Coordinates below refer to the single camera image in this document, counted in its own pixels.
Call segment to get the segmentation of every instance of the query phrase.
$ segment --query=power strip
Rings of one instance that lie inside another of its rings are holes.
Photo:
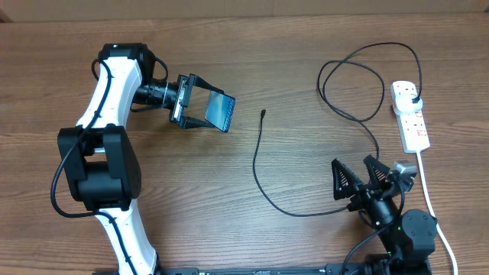
[[[412,98],[417,96],[416,86],[411,82],[396,81],[390,86],[390,94],[404,152],[413,154],[429,148],[428,132],[421,112],[423,101],[412,102]]]
[[[435,212],[429,199],[428,186],[426,185],[425,172],[421,160],[421,151],[429,147],[428,132],[426,131],[425,120],[421,112],[423,101],[419,99],[418,102],[413,102],[412,99],[417,95],[416,86],[408,81],[396,81],[392,83],[390,94],[392,95],[392,107],[396,113],[404,152],[408,154],[416,153],[426,205],[428,206],[429,214],[435,217]],[[436,230],[452,260],[453,274],[458,275],[457,260],[440,228],[440,224],[436,225]]]

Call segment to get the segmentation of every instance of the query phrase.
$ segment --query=black cable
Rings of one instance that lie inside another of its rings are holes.
[[[258,178],[257,178],[257,171],[256,171],[256,160],[257,160],[257,154],[258,154],[258,148],[260,147],[260,140],[261,140],[261,132],[263,130],[263,118],[265,116],[265,112],[267,110],[263,109],[261,110],[261,119],[260,119],[260,134],[258,135],[258,142],[257,142],[257,149],[254,151],[254,156],[253,156],[253,176],[254,176],[254,180],[256,181],[257,185],[258,185],[258,188],[260,189],[261,193],[263,194],[263,196],[265,197],[265,199],[267,199],[267,201],[278,211],[282,212],[283,214],[285,215],[289,215],[289,216],[293,216],[293,217],[313,217],[313,216],[319,216],[319,215],[330,215],[330,214],[334,214],[334,213],[338,213],[338,212],[341,212],[341,211],[344,211],[346,210],[347,208],[346,207],[343,207],[343,208],[340,208],[340,209],[336,209],[336,210],[332,210],[332,211],[328,211],[328,212],[323,212],[323,213],[315,213],[315,214],[293,214],[293,213],[290,213],[290,212],[287,212],[283,209],[281,209],[280,207],[278,207],[274,202],[272,202],[272,200],[267,196],[267,194],[265,193],[265,191],[263,190],[263,188],[261,188],[261,185],[260,185],[260,182],[258,181]]]
[[[119,240],[119,244],[121,245],[121,250],[122,254],[124,255],[125,262],[129,264],[129,267],[131,268],[131,271],[134,275],[137,275],[136,273],[136,268],[134,267],[131,258],[129,257],[128,251],[125,249],[124,242],[122,240],[122,235],[121,232],[119,231],[119,228],[117,226],[117,223],[115,222],[115,218],[113,218],[110,214],[105,213],[105,212],[100,212],[97,211],[97,215],[102,215],[108,219],[108,222],[112,224],[114,227],[115,234],[117,235],[117,239]]]
[[[79,143],[85,137],[86,133],[93,127],[93,125],[97,121],[97,118],[99,118],[100,112],[102,111],[102,108],[103,108],[103,105],[105,103],[105,100],[107,99],[108,91],[110,90],[110,85],[112,84],[112,77],[113,76],[111,74],[111,71],[110,71],[109,67],[107,66],[107,64],[103,60],[98,60],[98,59],[93,60],[93,62],[92,62],[92,73],[93,73],[94,77],[97,80],[99,80],[99,76],[97,76],[97,73],[95,71],[95,64],[97,62],[99,62],[101,65],[103,65],[105,67],[105,70],[107,71],[107,86],[105,87],[104,94],[102,96],[102,99],[100,100],[99,107],[93,113],[92,120],[85,127],[85,129],[83,130],[82,134],[80,134],[80,136],[76,140],[75,144],[68,150],[68,153],[66,153],[66,156],[61,160],[60,165],[58,166],[58,168],[56,170],[56,173],[54,174],[53,182],[51,183],[51,194],[50,194],[50,197],[51,197],[51,205],[53,206],[54,210],[56,210],[56,212],[58,212],[58,214],[62,215],[65,218],[83,218],[83,217],[89,217],[89,216],[93,216],[93,215],[102,215],[102,216],[108,218],[108,222],[111,223],[112,226],[114,227],[114,231],[115,231],[115,234],[117,235],[117,239],[119,241],[119,244],[121,245],[121,250],[122,250],[122,253],[123,253],[124,257],[125,257],[126,263],[129,263],[129,267],[131,268],[132,273],[134,275],[137,275],[136,269],[134,268],[134,265],[133,265],[133,263],[131,261],[131,258],[129,257],[129,254],[128,254],[128,252],[125,249],[124,242],[123,242],[122,236],[121,236],[121,232],[118,229],[117,223],[115,222],[115,218],[113,218],[108,213],[100,212],[100,211],[93,211],[93,212],[87,212],[87,213],[78,213],[78,214],[66,213],[66,212],[64,212],[58,206],[57,201],[56,201],[56,187],[57,187],[58,179],[60,178],[61,171],[63,171],[63,168],[64,168],[64,166],[66,164],[66,160],[68,159],[68,157],[70,157],[70,155],[73,152],[73,150],[75,150],[75,148],[77,146],[79,146]]]
[[[100,100],[99,107],[93,113],[92,120],[85,127],[82,134],[80,136],[78,136],[78,139],[76,140],[75,144],[68,150],[68,153],[66,153],[66,156],[61,160],[60,165],[58,166],[56,173],[54,174],[53,182],[51,183],[51,204],[53,205],[54,210],[56,210],[56,212],[58,212],[58,214],[62,215],[65,218],[82,218],[82,217],[93,216],[96,214],[95,212],[87,212],[87,213],[79,213],[79,214],[69,214],[69,213],[64,212],[58,206],[58,204],[56,202],[56,187],[57,187],[58,179],[60,178],[60,175],[61,175],[61,171],[63,171],[63,168],[66,164],[66,161],[68,160],[68,157],[70,157],[71,153],[75,150],[75,148],[77,146],[79,146],[79,143],[85,137],[86,133],[89,132],[89,130],[92,128],[92,126],[97,121],[97,118],[99,118],[100,112],[102,111],[102,107],[105,103],[105,100],[107,99],[108,91],[110,90],[110,85],[112,84],[112,74],[110,72],[109,67],[107,66],[107,64],[103,60],[93,60],[92,71],[95,72],[94,67],[95,67],[95,64],[97,62],[100,62],[100,64],[103,65],[105,67],[105,70],[107,71],[107,86],[105,87],[104,94],[102,96],[102,99]]]
[[[368,225],[369,228],[372,228],[372,229],[375,229],[374,225],[372,225],[371,222],[369,222],[367,220],[367,218],[365,217],[365,215],[367,214],[367,212],[365,210],[358,210],[358,217],[360,217],[360,220],[365,223],[366,225]]]
[[[353,249],[351,249],[350,253],[348,253],[348,255],[346,255],[346,258],[343,261],[342,273],[344,275],[347,275],[346,272],[348,271],[348,269],[346,268],[346,265],[350,261],[350,259],[353,256],[353,254],[358,249],[360,249],[364,244],[367,244],[371,239],[375,238],[380,233],[382,233],[386,229],[388,229],[394,222],[396,222],[397,219],[399,219],[399,218],[402,217],[402,213],[403,213],[403,209],[404,209],[404,201],[406,200],[406,194],[404,194],[403,188],[401,187],[400,183],[397,183],[397,185],[399,186],[399,189],[400,189],[400,205],[399,205],[399,210],[397,211],[397,214],[396,214],[396,218],[392,222],[390,222],[388,225],[385,225],[383,228],[381,228],[381,229],[377,230],[376,232],[372,233],[372,235],[366,237],[363,241],[361,241],[359,244],[357,244],[355,247],[353,247]]]
[[[381,106],[382,106],[382,102],[384,101],[384,96],[385,96],[385,85],[384,85],[384,80],[382,79],[382,77],[379,75],[379,73],[377,73],[375,70],[373,70],[372,68],[368,67],[368,66],[365,66],[361,63],[356,63],[356,62],[352,62],[352,61],[348,61],[350,58],[352,58],[357,52],[363,50],[363,49],[366,49],[366,48],[369,48],[369,47],[373,47],[373,46],[378,46],[378,45],[400,45],[400,46],[403,46],[403,47],[406,47],[407,49],[409,49],[411,51],[411,53],[413,53],[414,55],[414,58],[416,59],[416,64],[418,66],[418,70],[419,70],[419,92],[418,92],[418,96],[416,98],[413,99],[413,102],[418,102],[419,101],[419,97],[421,96],[421,90],[422,90],[422,87],[423,87],[423,84],[422,84],[422,73],[421,73],[421,65],[419,63],[419,59],[418,59],[418,56],[416,55],[416,53],[414,52],[414,50],[405,45],[405,44],[402,44],[402,43],[398,43],[398,42],[383,42],[383,43],[376,43],[376,44],[370,44],[370,45],[367,45],[367,46],[364,46],[364,47],[361,47],[360,49],[354,51],[353,53],[350,53],[345,59],[343,60],[330,60],[328,61],[327,63],[325,63],[321,70],[319,71],[319,75],[318,75],[318,79],[317,79],[317,83],[316,83],[316,87],[317,87],[317,91],[319,93],[319,95],[321,96],[322,100],[331,108],[331,110],[333,110],[335,113],[337,113],[338,115],[340,115],[341,117],[343,118],[346,118],[350,121],[355,121],[357,123],[359,123],[366,131],[367,133],[372,137],[372,140],[374,141],[375,143],[375,150],[376,150],[376,158],[379,159],[379,154],[380,154],[380,149],[379,149],[379,144],[377,142],[377,139],[375,138],[375,136],[372,134],[372,132],[367,128],[367,126],[365,126],[364,122],[366,121],[369,121],[370,119],[372,119],[378,112],[379,110],[381,109]],[[322,84],[322,90],[321,90],[321,87],[320,87],[320,79],[321,79],[321,74],[322,74],[322,71],[324,70],[324,68],[326,66],[328,66],[329,64],[331,63],[337,63],[338,65],[336,65],[333,70],[328,74],[328,76],[326,77],[326,79],[324,80],[324,83]],[[360,66],[364,69],[367,69],[369,71],[371,71],[373,74],[375,74],[377,76],[377,78],[381,81],[382,83],[382,96],[381,96],[381,101],[379,102],[379,105],[377,107],[377,109],[375,110],[375,112],[370,115],[369,117],[367,118],[363,118],[363,119],[358,119],[356,118],[355,116],[353,115],[350,115],[348,114],[347,112],[341,110],[340,108],[337,108],[335,107],[333,104],[331,104],[328,99],[326,98],[326,91],[325,91],[325,86],[326,86],[326,83],[328,82],[329,80],[329,77],[331,77],[331,75],[336,71],[336,69],[338,69],[343,63],[347,63],[347,64],[351,64],[351,65],[356,65],[356,66]]]
[[[163,62],[158,57],[154,57],[154,59],[163,67],[163,69],[165,69],[165,77],[161,80],[162,83],[165,83],[168,79],[168,67],[165,62]]]

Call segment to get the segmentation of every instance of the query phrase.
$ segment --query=white cable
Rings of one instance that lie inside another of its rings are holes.
[[[425,179],[425,171],[423,169],[423,162],[421,161],[421,153],[419,151],[416,152],[416,157],[418,159],[419,174],[421,175],[421,184],[423,185],[423,192],[425,194],[426,205],[428,206],[429,214],[435,217],[435,212],[433,211],[433,207],[431,206],[431,201],[429,200],[428,186],[426,185],[426,179]],[[445,248],[450,255],[450,259],[452,259],[453,275],[458,275],[457,260],[455,259],[455,255],[453,254],[452,248],[450,247],[449,242],[446,240],[442,232],[442,229],[440,228],[439,223],[436,223],[436,230],[438,230],[438,234],[440,235],[440,238],[442,239],[443,244],[445,245]]]

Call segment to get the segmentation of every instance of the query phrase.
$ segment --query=black mount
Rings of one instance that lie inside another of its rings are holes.
[[[142,85],[147,85],[153,78],[154,53],[143,43],[105,44],[99,52],[99,60],[107,60],[109,57],[127,57],[137,60],[143,76]]]
[[[198,275],[198,273],[192,274],[193,272],[190,272],[189,275]],[[118,271],[101,271],[101,272],[93,272],[92,275],[121,275]],[[167,275],[164,273],[164,269],[162,268],[160,264],[160,255],[156,253],[156,267],[154,268],[153,274],[150,275]]]
[[[64,128],[58,147],[64,158],[82,133],[81,127]],[[107,161],[87,162],[96,148],[105,148]],[[141,169],[123,126],[90,129],[64,167],[71,196],[88,211],[120,207],[127,210],[141,191]]]
[[[210,122],[183,115],[183,111],[189,106],[194,86],[225,95],[221,89],[191,73],[189,76],[179,75],[176,82],[161,82],[158,79],[152,79],[149,84],[141,86],[136,91],[133,103],[169,109],[170,121],[182,129],[214,128],[215,126]]]

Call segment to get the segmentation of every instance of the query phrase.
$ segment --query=wood grain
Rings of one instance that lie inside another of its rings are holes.
[[[374,146],[361,127],[338,117],[315,92],[321,65],[370,43],[409,44],[423,67],[424,114],[432,147],[423,153],[432,203],[461,273],[486,274],[489,262],[489,16],[375,15],[301,18],[103,21],[0,24],[0,273],[89,274],[117,267],[93,218],[60,217],[49,200],[60,161],[56,136],[85,111],[96,81],[89,65],[105,43],[143,42],[170,69],[195,73],[237,100],[228,134],[182,131],[166,111],[131,114],[128,134],[143,173],[141,216],[165,267],[292,267],[341,262],[371,233],[355,213],[292,218],[257,189],[251,161],[260,111],[267,109],[257,174],[280,207],[310,213],[343,206],[332,198],[335,157],[366,177],[361,160]],[[355,57],[385,83],[417,81],[399,47]],[[332,102],[358,117],[373,112],[378,79],[352,66],[328,84]],[[206,95],[191,114],[202,117]],[[387,94],[367,123],[381,160],[403,153]],[[82,211],[66,179],[58,197]],[[426,210],[421,185],[407,209]],[[430,257],[450,274],[441,241]],[[372,241],[354,260],[382,252]]]

